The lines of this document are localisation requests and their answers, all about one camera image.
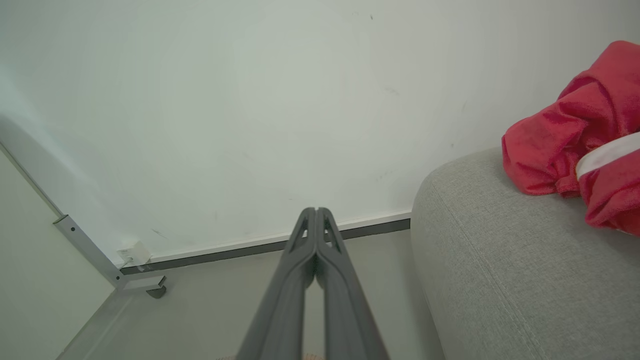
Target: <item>white strap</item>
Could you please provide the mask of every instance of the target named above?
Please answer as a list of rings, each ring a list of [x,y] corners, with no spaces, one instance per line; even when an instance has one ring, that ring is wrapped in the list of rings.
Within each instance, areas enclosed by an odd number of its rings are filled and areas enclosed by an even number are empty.
[[[633,133],[627,136],[622,136],[619,139],[615,139],[612,142],[608,142],[603,146],[586,154],[578,165],[575,166],[575,173],[578,179],[588,172],[592,172],[597,168],[620,159],[625,155],[629,155],[632,152],[640,149],[640,133]]]

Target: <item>gray floor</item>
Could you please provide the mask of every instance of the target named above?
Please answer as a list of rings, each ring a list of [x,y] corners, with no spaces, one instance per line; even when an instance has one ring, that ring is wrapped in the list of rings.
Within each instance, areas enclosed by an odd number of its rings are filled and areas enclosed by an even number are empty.
[[[443,359],[438,335],[413,272],[409,231],[346,240],[392,359]],[[91,360],[216,359],[234,355],[281,252],[166,272],[159,300],[131,296]],[[307,290],[305,352],[324,354],[323,293]]]

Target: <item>gray sofa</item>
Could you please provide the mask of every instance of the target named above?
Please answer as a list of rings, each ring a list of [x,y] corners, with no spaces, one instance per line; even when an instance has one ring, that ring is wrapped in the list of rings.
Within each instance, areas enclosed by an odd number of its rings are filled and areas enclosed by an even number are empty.
[[[640,359],[640,239],[520,193],[500,149],[423,182],[411,232],[448,360]]]

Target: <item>red cloth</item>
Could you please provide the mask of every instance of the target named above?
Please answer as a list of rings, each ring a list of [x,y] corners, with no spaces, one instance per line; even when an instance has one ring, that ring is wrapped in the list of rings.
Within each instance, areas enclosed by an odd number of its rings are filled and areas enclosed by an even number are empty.
[[[640,150],[580,176],[587,224],[640,236]]]
[[[529,195],[580,195],[577,162],[640,129],[640,46],[617,41],[558,100],[502,137],[504,170]]]

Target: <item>white power plug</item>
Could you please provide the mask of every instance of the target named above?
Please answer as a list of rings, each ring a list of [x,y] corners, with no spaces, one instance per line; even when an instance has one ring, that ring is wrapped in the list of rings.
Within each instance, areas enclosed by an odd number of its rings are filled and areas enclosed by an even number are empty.
[[[125,261],[125,265],[129,266],[144,265],[151,258],[151,253],[139,240],[133,242],[129,247],[116,250],[116,252]]]

